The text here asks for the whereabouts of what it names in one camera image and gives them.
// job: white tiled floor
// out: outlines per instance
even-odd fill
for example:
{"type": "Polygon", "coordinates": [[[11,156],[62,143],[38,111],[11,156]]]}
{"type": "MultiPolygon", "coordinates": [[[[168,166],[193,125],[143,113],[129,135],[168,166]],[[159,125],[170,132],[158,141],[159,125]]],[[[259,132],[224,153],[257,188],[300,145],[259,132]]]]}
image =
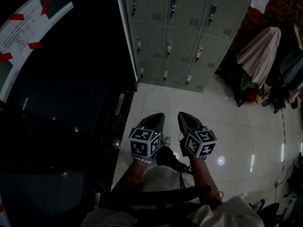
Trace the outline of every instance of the white tiled floor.
{"type": "MultiPolygon", "coordinates": [[[[283,110],[286,130],[283,170],[281,111],[274,114],[270,106],[257,104],[238,107],[233,92],[219,76],[213,76],[203,93],[139,84],[127,119],[113,186],[132,162],[127,144],[130,130],[144,117],[158,112],[165,114],[163,133],[172,138],[175,155],[189,165],[188,158],[182,157],[178,144],[180,130],[177,115],[180,111],[200,119],[219,140],[206,163],[219,190],[224,192],[223,201],[239,194],[246,194],[251,203],[265,198],[266,206],[275,201],[274,182],[277,178],[282,182],[292,159],[301,150],[303,130],[299,109],[288,107],[283,110]],[[223,166],[217,163],[219,157],[225,158],[223,166]]],[[[286,191],[285,181],[277,189],[277,201],[286,202],[283,198],[286,191]]]]}

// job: white paper on wall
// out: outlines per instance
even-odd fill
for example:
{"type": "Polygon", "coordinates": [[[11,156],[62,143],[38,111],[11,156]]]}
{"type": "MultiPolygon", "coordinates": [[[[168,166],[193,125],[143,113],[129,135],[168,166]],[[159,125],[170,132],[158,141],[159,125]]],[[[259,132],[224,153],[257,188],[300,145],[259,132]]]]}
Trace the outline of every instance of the white paper on wall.
{"type": "Polygon", "coordinates": [[[51,29],[47,15],[41,15],[41,11],[40,2],[31,2],[19,12],[24,20],[9,21],[1,31],[0,52],[11,53],[13,66],[21,68],[32,52],[28,43],[39,42],[51,29]]]}
{"type": "Polygon", "coordinates": [[[264,14],[268,3],[269,0],[251,0],[250,6],[264,14]]]}

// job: gray metal locker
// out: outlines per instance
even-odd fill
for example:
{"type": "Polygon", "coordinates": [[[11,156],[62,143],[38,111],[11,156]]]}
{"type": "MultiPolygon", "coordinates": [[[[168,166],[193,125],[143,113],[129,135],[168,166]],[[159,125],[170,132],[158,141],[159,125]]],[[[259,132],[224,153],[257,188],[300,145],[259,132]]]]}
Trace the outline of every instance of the gray metal locker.
{"type": "Polygon", "coordinates": [[[229,40],[203,33],[192,59],[192,66],[215,68],[229,40]]]}
{"type": "Polygon", "coordinates": [[[163,24],[164,0],[129,0],[129,8],[132,22],[163,24]]]}
{"type": "Polygon", "coordinates": [[[185,78],[182,89],[193,92],[202,92],[206,82],[213,74],[214,70],[212,68],[191,67],[185,78]]]}
{"type": "Polygon", "coordinates": [[[139,60],[162,57],[163,28],[148,24],[132,24],[134,29],[134,52],[139,60]]]}
{"type": "Polygon", "coordinates": [[[165,61],[188,65],[196,38],[195,32],[168,28],[163,52],[165,61]]]}
{"type": "Polygon", "coordinates": [[[161,63],[157,61],[138,61],[138,80],[142,83],[161,85],[161,63]]]}
{"type": "Polygon", "coordinates": [[[169,0],[168,24],[198,30],[206,0],[169,0]]]}
{"type": "Polygon", "coordinates": [[[180,88],[187,70],[188,66],[164,63],[161,75],[162,86],[180,88]]]}
{"type": "Polygon", "coordinates": [[[203,31],[218,35],[223,38],[231,38],[244,10],[246,0],[212,0],[208,13],[214,11],[214,18],[209,22],[210,16],[206,16],[203,31]]]}

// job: foot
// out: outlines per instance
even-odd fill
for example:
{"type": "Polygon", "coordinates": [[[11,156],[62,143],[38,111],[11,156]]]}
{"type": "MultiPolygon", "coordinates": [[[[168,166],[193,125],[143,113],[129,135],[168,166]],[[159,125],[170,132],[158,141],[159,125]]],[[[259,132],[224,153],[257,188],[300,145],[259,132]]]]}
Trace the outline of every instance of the foot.
{"type": "Polygon", "coordinates": [[[164,137],[162,139],[162,146],[167,146],[168,148],[171,148],[171,146],[172,146],[172,139],[171,139],[171,137],[164,137]]]}

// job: locker handle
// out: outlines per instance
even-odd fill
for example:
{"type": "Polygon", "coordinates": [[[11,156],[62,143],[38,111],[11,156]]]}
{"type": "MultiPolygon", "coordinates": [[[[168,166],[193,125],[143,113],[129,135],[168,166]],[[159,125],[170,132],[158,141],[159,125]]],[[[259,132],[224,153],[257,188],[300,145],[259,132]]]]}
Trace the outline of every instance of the locker handle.
{"type": "Polygon", "coordinates": [[[144,76],[144,69],[143,68],[140,68],[140,75],[141,75],[141,79],[142,79],[143,76],[144,76]]]}
{"type": "Polygon", "coordinates": [[[217,11],[217,8],[218,8],[217,5],[214,5],[214,4],[213,4],[213,5],[211,6],[210,11],[209,11],[209,16],[208,16],[208,22],[209,22],[208,25],[210,25],[210,23],[213,21],[214,15],[216,14],[216,11],[217,11]]]}
{"type": "Polygon", "coordinates": [[[198,47],[195,63],[197,63],[197,61],[199,60],[199,57],[201,56],[202,50],[203,50],[202,47],[198,47]]]}
{"type": "Polygon", "coordinates": [[[177,6],[177,0],[170,0],[170,17],[172,17],[172,15],[175,13],[176,10],[176,6],[177,6]]]}
{"type": "Polygon", "coordinates": [[[186,79],[186,86],[189,84],[189,82],[190,82],[191,78],[192,78],[192,76],[191,76],[191,75],[189,75],[189,76],[187,77],[187,79],[186,79]]]}
{"type": "Polygon", "coordinates": [[[134,16],[134,13],[135,13],[135,11],[137,9],[137,0],[131,0],[131,2],[132,2],[132,8],[133,8],[133,10],[132,10],[132,16],[134,16]]]}
{"type": "Polygon", "coordinates": [[[165,70],[165,71],[164,71],[164,76],[163,76],[163,82],[165,82],[165,81],[166,81],[167,74],[168,74],[168,71],[167,71],[167,70],[165,70]]]}
{"type": "Polygon", "coordinates": [[[139,38],[136,38],[137,41],[137,52],[139,54],[140,50],[141,50],[141,40],[139,38]]]}
{"type": "Polygon", "coordinates": [[[171,52],[172,41],[167,41],[166,42],[166,47],[167,47],[166,58],[168,58],[168,56],[169,56],[169,54],[171,52]]]}

